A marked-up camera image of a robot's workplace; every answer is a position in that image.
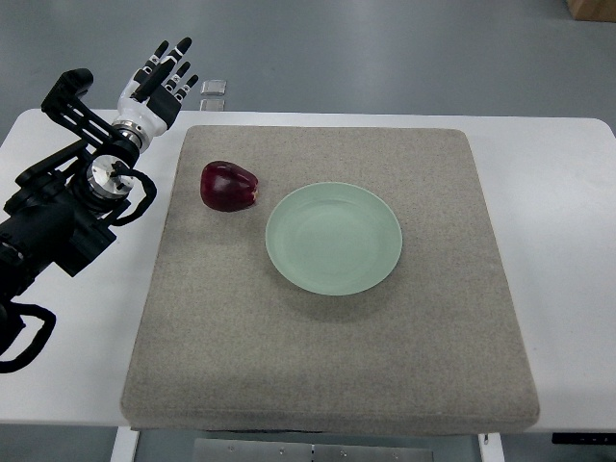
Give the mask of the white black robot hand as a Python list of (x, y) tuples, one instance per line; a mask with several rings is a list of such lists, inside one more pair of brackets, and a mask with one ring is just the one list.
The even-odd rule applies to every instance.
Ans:
[(163, 41), (120, 94), (113, 126), (141, 150), (171, 128), (198, 82), (189, 74), (191, 63), (186, 60), (192, 44), (190, 38), (173, 47)]

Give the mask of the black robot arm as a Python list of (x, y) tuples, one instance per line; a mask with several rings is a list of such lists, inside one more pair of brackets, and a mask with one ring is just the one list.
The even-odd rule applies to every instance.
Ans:
[(31, 343), (1, 363), (2, 373), (31, 364), (48, 342), (55, 315), (36, 304), (15, 302), (55, 264), (70, 276), (92, 263), (116, 236), (112, 227), (138, 218), (157, 194), (136, 170), (143, 144), (135, 128), (113, 126), (81, 101), (93, 83), (86, 68), (64, 72), (43, 99), (42, 111), (78, 141), (17, 176), (1, 224), (1, 349), (7, 351), (26, 318), (42, 322)]

